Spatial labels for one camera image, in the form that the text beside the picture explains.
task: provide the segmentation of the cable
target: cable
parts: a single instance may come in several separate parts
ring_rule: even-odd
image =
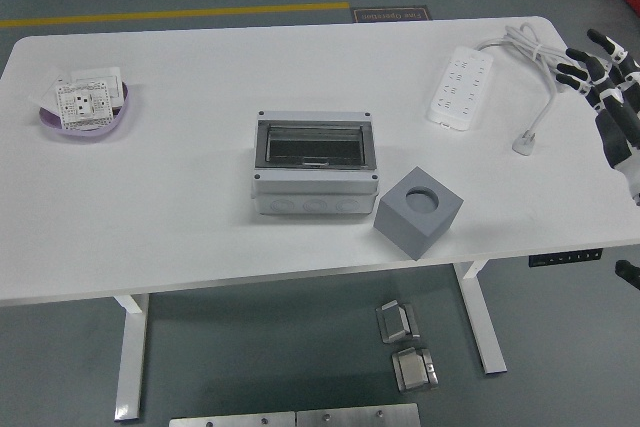
[[[525,30],[530,31],[530,35],[527,35]],[[556,66],[559,63],[577,65],[576,62],[567,57],[564,51],[554,49],[553,47],[547,47],[540,43],[538,35],[536,34],[533,26],[528,22],[523,23],[519,29],[515,27],[507,26],[506,34],[499,39],[487,40],[482,42],[476,47],[476,50],[483,50],[487,47],[494,46],[507,46],[514,47],[523,56],[532,61],[536,67],[542,72],[547,87],[549,89],[549,101],[536,116],[529,128],[519,136],[511,145],[514,151],[521,155],[530,155],[535,143],[535,130],[542,122],[542,119],[547,115],[553,102],[555,101],[558,89],[560,86],[555,82],[555,76],[559,73]]]

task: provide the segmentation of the gray cube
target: gray cube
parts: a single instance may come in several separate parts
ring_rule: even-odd
[[[451,226],[462,202],[416,167],[382,196],[373,226],[418,260]]]

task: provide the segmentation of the electrical distribution box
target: electrical distribution box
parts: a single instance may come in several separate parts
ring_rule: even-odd
[[[378,171],[368,112],[260,112],[251,196],[261,214],[369,214]]]

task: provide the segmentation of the power strip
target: power strip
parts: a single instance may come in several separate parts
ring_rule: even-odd
[[[482,103],[493,57],[458,46],[436,90],[427,118],[443,127],[469,130]]]

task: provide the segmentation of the yellow floor line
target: yellow floor line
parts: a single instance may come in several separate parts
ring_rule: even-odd
[[[218,9],[167,10],[159,12],[131,12],[121,14],[75,15],[70,17],[43,17],[36,19],[0,20],[0,28],[34,27],[81,22],[115,22],[123,20],[174,19],[180,17],[211,17],[217,15],[267,14],[280,12],[304,12],[313,10],[348,9],[348,2],[317,4],[259,5],[253,7],[222,7]]]

